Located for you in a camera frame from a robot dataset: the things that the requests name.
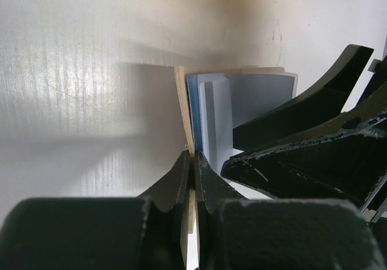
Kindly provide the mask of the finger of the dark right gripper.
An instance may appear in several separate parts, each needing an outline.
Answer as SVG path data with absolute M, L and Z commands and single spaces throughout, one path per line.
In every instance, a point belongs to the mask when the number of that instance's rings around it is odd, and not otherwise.
M 376 210 L 386 200 L 386 85 L 324 124 L 230 158 L 221 175 L 273 198 Z
M 256 149 L 338 116 L 374 50 L 350 44 L 311 87 L 233 130 L 236 149 Z

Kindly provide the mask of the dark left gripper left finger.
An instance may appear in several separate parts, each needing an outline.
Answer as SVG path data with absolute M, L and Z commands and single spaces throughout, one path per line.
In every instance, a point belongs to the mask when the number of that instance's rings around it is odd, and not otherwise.
M 30 198 L 1 227 L 2 269 L 185 269 L 190 155 L 136 198 Z

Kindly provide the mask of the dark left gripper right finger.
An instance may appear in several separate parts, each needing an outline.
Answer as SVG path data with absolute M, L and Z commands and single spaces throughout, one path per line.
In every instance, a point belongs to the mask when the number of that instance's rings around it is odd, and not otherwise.
M 380 269 L 357 208 L 339 199 L 246 199 L 194 157 L 200 269 Z

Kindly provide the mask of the white credit card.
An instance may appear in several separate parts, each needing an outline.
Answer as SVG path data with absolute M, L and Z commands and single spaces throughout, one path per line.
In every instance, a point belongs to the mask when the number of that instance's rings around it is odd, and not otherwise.
M 233 153 L 230 83 L 225 77 L 200 84 L 203 153 L 217 174 Z

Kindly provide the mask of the beige card holder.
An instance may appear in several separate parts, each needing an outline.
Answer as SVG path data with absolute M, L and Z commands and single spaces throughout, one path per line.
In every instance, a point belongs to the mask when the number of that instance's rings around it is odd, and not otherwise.
M 208 177 L 217 189 L 210 194 L 222 190 L 236 190 L 225 181 L 220 174 L 211 168 L 203 153 L 200 84 L 212 80 L 227 78 L 230 83 L 232 102 L 233 130 L 256 117 L 291 100 L 295 95 L 298 77 L 285 72 L 284 68 L 245 67 L 237 69 L 187 69 L 177 66 L 174 69 L 178 99 L 181 109 L 187 148 L 190 153 L 201 152 L 208 163 Z

